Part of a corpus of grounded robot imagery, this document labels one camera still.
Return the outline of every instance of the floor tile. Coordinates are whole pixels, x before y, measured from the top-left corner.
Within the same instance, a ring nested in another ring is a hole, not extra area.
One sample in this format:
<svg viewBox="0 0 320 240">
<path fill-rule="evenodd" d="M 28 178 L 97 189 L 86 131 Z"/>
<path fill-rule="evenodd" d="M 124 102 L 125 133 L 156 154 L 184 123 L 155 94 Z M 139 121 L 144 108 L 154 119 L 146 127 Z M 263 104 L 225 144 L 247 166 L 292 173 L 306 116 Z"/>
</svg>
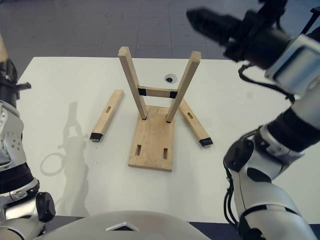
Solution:
<svg viewBox="0 0 320 240">
<path fill-rule="evenodd" d="M 137 27 L 108 27 L 103 45 L 135 46 L 137 37 Z"/>
<path fill-rule="evenodd" d="M 19 47 L 24 40 L 25 31 L 21 29 L 8 29 L 1 32 L 6 47 Z"/>
<path fill-rule="evenodd" d="M 114 12 L 140 14 L 142 0 L 119 0 L 115 3 Z"/>
<path fill-rule="evenodd" d="M 140 27 L 143 28 L 169 28 L 168 17 L 142 17 L 140 19 Z"/>
<path fill-rule="evenodd" d="M 87 13 L 110 13 L 114 10 L 116 5 L 115 0 L 93 0 L 88 6 Z"/>
<path fill-rule="evenodd" d="M 168 18 L 169 12 L 160 12 L 160 11 L 142 11 L 142 18 Z"/>
<path fill-rule="evenodd" d="M 168 27 L 140 27 L 138 46 L 170 46 Z"/>
<path fill-rule="evenodd" d="M 170 25 L 171 27 L 184 27 L 190 28 L 190 23 L 187 19 L 186 13 L 178 13 L 178 12 L 171 12 L 170 13 Z"/>
<path fill-rule="evenodd" d="M 35 57 L 63 57 L 66 46 L 37 46 L 34 48 Z"/>
<path fill-rule="evenodd" d="M 54 28 L 49 29 L 41 46 L 67 46 L 75 34 L 73 28 Z"/>
<path fill-rule="evenodd" d="M 192 51 L 201 52 L 201 59 L 209 59 L 207 47 L 205 46 L 173 46 L 172 58 L 189 59 Z"/>
<path fill-rule="evenodd" d="M 79 27 L 101 27 L 109 25 L 111 13 L 89 13 L 87 12 L 81 20 Z"/>
<path fill-rule="evenodd" d="M 208 46 L 207 50 L 210 59 L 227 59 L 224 56 L 225 49 L 221 46 Z"/>
<path fill-rule="evenodd" d="M 65 57 L 100 57 L 101 46 L 69 46 Z"/>
<path fill-rule="evenodd" d="M 173 46 L 205 46 L 205 38 L 190 27 L 171 27 Z"/>
<path fill-rule="evenodd" d="M 143 1 L 141 10 L 145 13 L 168 13 L 169 5 L 167 1 Z"/>
<path fill-rule="evenodd" d="M 34 57 L 33 47 L 15 47 L 8 49 L 7 52 L 17 69 L 25 68 Z"/>
<path fill-rule="evenodd" d="M 79 27 L 71 39 L 70 45 L 102 45 L 106 29 L 101 27 Z"/>
<path fill-rule="evenodd" d="M 288 1 L 281 19 L 288 34 L 300 34 L 318 1 Z M 21 51 L 20 69 L 30 47 L 39 56 L 61 55 L 69 44 L 81 46 L 68 48 L 66 52 L 73 55 L 79 51 L 79 55 L 95 56 L 99 47 L 93 45 L 104 45 L 100 54 L 114 56 L 118 47 L 138 44 L 139 57 L 153 56 L 161 49 L 166 56 L 170 48 L 173 58 L 186 58 L 184 50 L 206 46 L 209 58 L 223 59 L 223 48 L 195 32 L 186 11 L 206 7 L 242 18 L 248 9 L 261 6 L 257 0 L 3 0 L 0 32 L 9 52 L 18 56 Z M 319 24 L 320 18 L 311 31 Z"/>
<path fill-rule="evenodd" d="M 131 12 L 113 12 L 109 27 L 138 27 L 140 17 Z"/>
<path fill-rule="evenodd" d="M 39 15 L 34 21 L 35 29 L 76 28 L 79 26 L 84 14 L 53 13 Z"/>
<path fill-rule="evenodd" d="M 172 54 L 168 46 L 138 46 L 135 55 L 137 58 L 171 59 Z"/>
<path fill-rule="evenodd" d="M 168 8 L 170 13 L 185 13 L 188 9 L 198 6 L 195 0 L 170 0 Z"/>
<path fill-rule="evenodd" d="M 101 57 L 103 58 L 117 58 L 119 49 L 122 47 L 122 45 L 108 45 L 103 46 L 101 49 Z M 136 46 L 127 46 L 130 49 L 131 56 L 133 58 L 136 57 Z"/>
</svg>

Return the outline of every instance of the black joint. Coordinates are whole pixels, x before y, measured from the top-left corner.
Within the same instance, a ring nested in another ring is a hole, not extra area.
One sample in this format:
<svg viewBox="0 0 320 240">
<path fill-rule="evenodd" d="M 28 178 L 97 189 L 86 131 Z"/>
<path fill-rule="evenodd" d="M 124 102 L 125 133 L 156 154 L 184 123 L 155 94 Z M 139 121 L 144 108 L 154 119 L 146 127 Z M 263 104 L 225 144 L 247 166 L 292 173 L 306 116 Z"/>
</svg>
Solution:
<svg viewBox="0 0 320 240">
<path fill-rule="evenodd" d="M 54 200 L 48 192 L 39 192 L 35 205 L 39 220 L 43 223 L 51 221 L 56 215 Z"/>
<path fill-rule="evenodd" d="M 147 90 L 145 88 L 138 88 L 140 96 L 147 96 Z"/>
<path fill-rule="evenodd" d="M 100 142 L 102 136 L 103 135 L 101 133 L 92 132 L 90 135 L 90 140 L 93 142 Z"/>
<path fill-rule="evenodd" d="M 199 141 L 199 143 L 202 145 L 202 147 L 208 147 L 212 144 L 214 144 L 214 142 L 212 141 L 211 137 L 205 138 L 205 139 L 201 139 Z"/>
<path fill-rule="evenodd" d="M 176 96 L 177 96 L 177 94 L 178 94 L 177 91 L 171 91 L 171 92 L 170 92 L 170 98 L 171 98 L 171 99 L 175 99 Z"/>
</svg>

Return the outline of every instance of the rectangular slot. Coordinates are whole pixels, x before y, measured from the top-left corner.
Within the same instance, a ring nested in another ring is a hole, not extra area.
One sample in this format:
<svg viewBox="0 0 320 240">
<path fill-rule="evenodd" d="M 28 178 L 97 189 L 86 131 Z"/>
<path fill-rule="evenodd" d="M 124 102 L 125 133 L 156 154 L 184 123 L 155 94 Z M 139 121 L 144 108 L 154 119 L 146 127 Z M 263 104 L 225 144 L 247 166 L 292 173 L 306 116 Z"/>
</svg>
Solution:
<svg viewBox="0 0 320 240">
<path fill-rule="evenodd" d="M 192 114 L 190 112 L 188 112 L 188 116 L 191 118 L 191 119 L 194 119 L 194 117 L 192 116 Z"/>
<path fill-rule="evenodd" d="M 168 148 L 163 149 L 163 158 L 168 159 Z"/>
<path fill-rule="evenodd" d="M 136 146 L 135 155 L 136 156 L 140 156 L 140 153 L 141 153 L 141 145 L 138 144 Z"/>
</svg>

